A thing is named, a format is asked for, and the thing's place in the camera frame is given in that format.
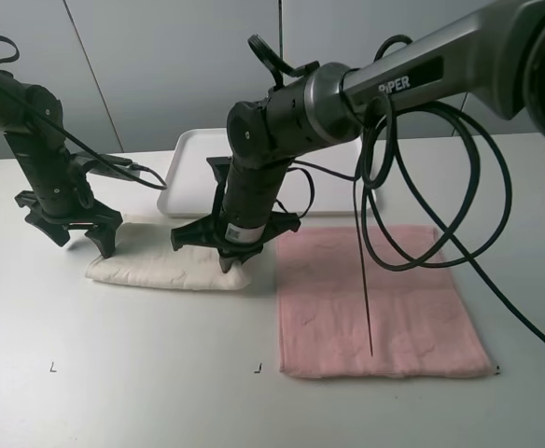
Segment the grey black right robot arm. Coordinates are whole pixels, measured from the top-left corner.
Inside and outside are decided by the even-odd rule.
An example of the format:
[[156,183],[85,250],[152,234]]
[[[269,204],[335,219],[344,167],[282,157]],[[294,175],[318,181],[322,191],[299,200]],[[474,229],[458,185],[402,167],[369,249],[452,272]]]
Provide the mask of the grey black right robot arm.
[[273,209],[291,162],[353,141],[378,120],[470,93],[503,119],[526,111],[545,136],[545,1],[496,1],[359,69],[295,68],[258,36],[249,46],[275,85],[231,108],[231,156],[210,160],[212,212],[171,233],[174,249],[216,249],[223,270],[300,226]]

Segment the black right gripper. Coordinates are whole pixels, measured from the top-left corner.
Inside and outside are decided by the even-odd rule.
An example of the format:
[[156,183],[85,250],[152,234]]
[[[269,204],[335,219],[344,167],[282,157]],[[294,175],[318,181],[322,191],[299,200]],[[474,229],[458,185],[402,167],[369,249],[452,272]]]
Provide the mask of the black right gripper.
[[214,248],[223,273],[242,266],[263,246],[287,231],[300,228],[295,213],[273,207],[292,160],[246,168],[233,157],[212,157],[217,188],[209,215],[171,230],[173,250],[185,245]]

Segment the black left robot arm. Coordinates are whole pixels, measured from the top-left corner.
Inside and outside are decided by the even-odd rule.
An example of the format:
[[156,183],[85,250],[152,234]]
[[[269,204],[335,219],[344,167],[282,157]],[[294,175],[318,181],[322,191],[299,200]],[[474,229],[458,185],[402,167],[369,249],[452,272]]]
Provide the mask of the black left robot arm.
[[47,89],[0,73],[0,132],[31,188],[15,201],[27,207],[25,221],[58,246],[70,230],[84,230],[104,258],[115,252],[120,212],[94,198],[88,173],[115,176],[112,169],[65,145],[61,102]]

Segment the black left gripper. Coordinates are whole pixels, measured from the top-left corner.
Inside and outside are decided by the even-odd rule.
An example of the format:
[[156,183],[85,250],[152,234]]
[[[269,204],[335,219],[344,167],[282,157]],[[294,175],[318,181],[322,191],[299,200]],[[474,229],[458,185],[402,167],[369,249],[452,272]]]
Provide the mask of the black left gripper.
[[78,194],[76,184],[68,180],[49,180],[31,185],[31,190],[23,190],[15,197],[20,208],[29,209],[25,218],[28,224],[59,247],[70,241],[71,227],[87,230],[85,236],[104,259],[114,255],[121,215],[95,200],[88,183],[82,184],[82,195]]

